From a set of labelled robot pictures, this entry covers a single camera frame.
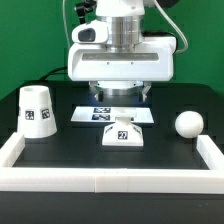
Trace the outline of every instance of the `white ping pong ball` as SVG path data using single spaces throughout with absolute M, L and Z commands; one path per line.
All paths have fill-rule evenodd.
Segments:
M 202 116 L 194 111 L 181 113 L 175 122 L 175 128 L 184 138 L 195 138 L 201 134 L 204 128 Z

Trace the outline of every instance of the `green backdrop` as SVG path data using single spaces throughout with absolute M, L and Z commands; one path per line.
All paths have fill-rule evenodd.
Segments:
M 76 2 L 66 4 L 70 33 L 78 24 Z M 67 64 L 61 7 L 62 0 L 0 1 L 0 98 L 24 81 Z M 189 50 L 175 55 L 172 82 L 207 84 L 224 95 L 223 8 L 220 0 L 181 0 L 166 10 L 189 41 Z M 146 13 L 145 29 L 173 32 L 156 9 Z

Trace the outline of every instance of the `white cup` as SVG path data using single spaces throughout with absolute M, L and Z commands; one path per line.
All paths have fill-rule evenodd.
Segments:
M 56 133 L 49 89 L 26 86 L 20 89 L 17 132 L 25 138 L 44 138 Z

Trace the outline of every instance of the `cable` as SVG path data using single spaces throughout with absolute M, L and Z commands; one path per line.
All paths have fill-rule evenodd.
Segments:
M 179 34 L 181 39 L 184 43 L 184 48 L 181 50 L 177 50 L 176 53 L 183 53 L 188 49 L 188 42 L 182 31 L 179 29 L 179 27 L 170 19 L 170 17 L 164 12 L 164 10 L 161 8 L 157 0 L 154 0 L 155 6 L 160 11 L 160 13 L 163 15 L 163 17 L 167 20 L 167 22 L 176 30 L 176 32 Z
M 39 80 L 40 81 L 43 81 L 43 80 L 46 80 L 49 76 L 53 75 L 53 74 L 60 74 L 60 73 L 57 73 L 59 71 L 64 71 L 64 70 L 67 70 L 68 67 L 65 66 L 65 67 L 61 67 L 61 68 L 56 68 L 56 69 L 53 69 L 51 70 L 50 72 L 48 72 L 46 75 L 42 76 Z
M 67 20 L 66 20 L 65 5 L 66 5 L 66 0 L 63 0 L 63 3 L 62 3 L 62 14 L 63 14 L 64 30 L 65 30 L 65 36 L 66 36 L 66 41 L 67 41 L 68 49 L 70 49 L 71 44 L 70 44 L 69 36 L 68 36 L 68 27 L 67 27 Z

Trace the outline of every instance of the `black tabletop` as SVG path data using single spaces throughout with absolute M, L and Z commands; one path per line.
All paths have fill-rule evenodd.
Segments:
M 15 167 L 207 169 L 195 148 L 196 139 L 184 139 L 175 131 L 177 116 L 189 110 L 202 115 L 202 134 L 208 134 L 223 150 L 224 103 L 208 86 L 155 83 L 144 103 L 135 95 L 104 97 L 99 103 L 85 82 L 24 85 L 49 87 L 58 131 L 48 138 L 26 139 Z M 0 145 L 16 131 L 18 99 L 19 88 L 0 101 Z M 77 106 L 146 107 L 155 122 L 137 124 L 143 130 L 144 147 L 102 146 L 108 123 L 71 122 Z M 222 195 L 0 192 L 0 198 L 4 223 L 26 223 L 25 216 L 28 223 L 224 221 Z

